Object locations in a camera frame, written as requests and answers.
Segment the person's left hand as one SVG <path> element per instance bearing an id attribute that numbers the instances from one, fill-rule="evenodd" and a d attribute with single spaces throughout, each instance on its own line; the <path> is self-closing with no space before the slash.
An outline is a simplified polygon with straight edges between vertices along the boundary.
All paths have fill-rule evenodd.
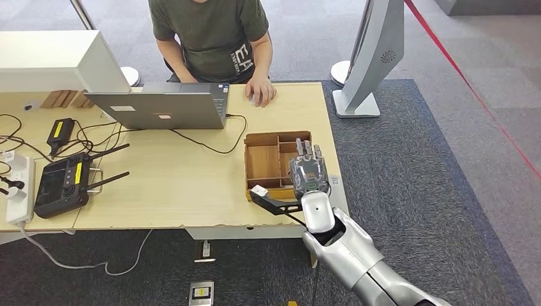
<path id="1" fill-rule="evenodd" d="M 266 107 L 277 94 L 268 76 L 254 74 L 245 86 L 246 97 L 253 101 L 256 107 Z"/>

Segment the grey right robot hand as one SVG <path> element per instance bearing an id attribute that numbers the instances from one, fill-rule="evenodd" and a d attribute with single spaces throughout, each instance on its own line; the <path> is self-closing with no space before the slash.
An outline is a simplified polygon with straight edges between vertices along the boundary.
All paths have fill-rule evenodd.
<path id="1" fill-rule="evenodd" d="M 320 146 L 300 138 L 296 138 L 295 143 L 297 156 L 289 160 L 288 174 L 296 199 L 300 200 L 310 191 L 321 191 L 329 196 L 331 186 Z"/>

